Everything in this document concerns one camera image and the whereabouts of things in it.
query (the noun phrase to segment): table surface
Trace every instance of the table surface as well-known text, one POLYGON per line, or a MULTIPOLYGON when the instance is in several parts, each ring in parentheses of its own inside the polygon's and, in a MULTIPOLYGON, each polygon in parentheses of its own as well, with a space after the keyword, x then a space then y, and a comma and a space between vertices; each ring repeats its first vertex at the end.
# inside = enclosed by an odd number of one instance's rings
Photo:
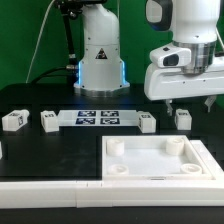
MULTIPOLYGON (((174 100, 174 113, 169 117, 163 101, 151 102, 145 97, 143 85, 133 85, 128 95, 115 98, 77 96, 72 87, 58 84, 7 86, 0 91, 0 117, 20 109, 28 109, 30 116, 28 124, 17 132, 3 132, 0 127, 3 150, 0 181, 101 180, 102 136, 143 135, 138 127, 61 127, 57 133, 45 133, 40 123, 40 112, 44 110, 56 114, 60 110, 149 111, 157 120, 155 135, 186 135, 190 140, 201 140, 224 169, 224 109, 215 104, 211 113, 207 113, 205 99, 174 100), (176 129, 174 114, 179 108, 191 113, 191 131, 176 129)), ((0 210, 0 223, 32 220, 32 223, 204 224, 222 223, 222 218, 222 207, 0 210)))

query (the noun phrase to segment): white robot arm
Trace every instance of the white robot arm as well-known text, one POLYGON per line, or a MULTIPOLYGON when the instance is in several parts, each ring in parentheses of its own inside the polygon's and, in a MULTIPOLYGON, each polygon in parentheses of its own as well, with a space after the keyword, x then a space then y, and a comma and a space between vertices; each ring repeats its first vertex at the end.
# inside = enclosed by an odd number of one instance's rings
POLYGON ((153 29, 172 31, 173 42, 150 53, 145 79, 151 100, 224 93, 224 58, 215 58, 220 0, 148 0, 153 29))
POLYGON ((120 58, 119 21, 101 4, 83 7, 84 58, 79 63, 75 92, 88 96, 114 96, 128 89, 120 58))

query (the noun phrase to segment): white block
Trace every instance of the white block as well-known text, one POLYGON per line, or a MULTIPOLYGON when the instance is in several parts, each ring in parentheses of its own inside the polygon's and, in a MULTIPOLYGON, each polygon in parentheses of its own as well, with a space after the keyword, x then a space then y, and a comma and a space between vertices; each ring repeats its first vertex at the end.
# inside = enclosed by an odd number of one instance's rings
POLYGON ((54 111, 43 111, 41 115, 41 124, 45 132, 59 131, 58 117, 54 111))
POLYGON ((28 110, 14 110, 2 118, 2 127, 4 131, 17 131, 27 124, 29 116, 28 110))
POLYGON ((188 110, 176 110, 175 124, 178 130, 191 130, 192 117, 188 110))
POLYGON ((155 133, 156 132, 156 119, 149 112, 138 112, 139 123, 138 127, 142 133, 155 133))

